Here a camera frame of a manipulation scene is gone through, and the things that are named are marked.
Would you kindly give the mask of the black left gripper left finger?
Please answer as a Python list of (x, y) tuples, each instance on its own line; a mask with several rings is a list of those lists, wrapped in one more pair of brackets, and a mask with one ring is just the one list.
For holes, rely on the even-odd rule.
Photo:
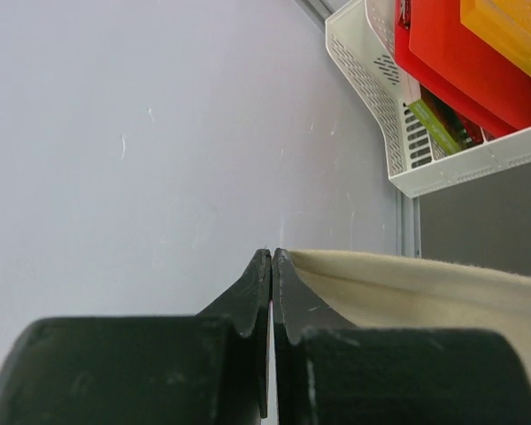
[(0, 424), (258, 424), (270, 301), (261, 249), (194, 315), (34, 321), (0, 368)]

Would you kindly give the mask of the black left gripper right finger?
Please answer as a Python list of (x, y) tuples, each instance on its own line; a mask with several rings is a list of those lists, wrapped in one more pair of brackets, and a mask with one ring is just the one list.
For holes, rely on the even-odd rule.
[(485, 328), (358, 325), (272, 262), (282, 424), (531, 424), (531, 367)]

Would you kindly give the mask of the beige t shirt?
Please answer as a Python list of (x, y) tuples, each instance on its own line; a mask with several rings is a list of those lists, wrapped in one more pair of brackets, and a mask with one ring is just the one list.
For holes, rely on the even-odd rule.
[(358, 325), (491, 329), (531, 367), (531, 277), (368, 252), (289, 257), (309, 287)]

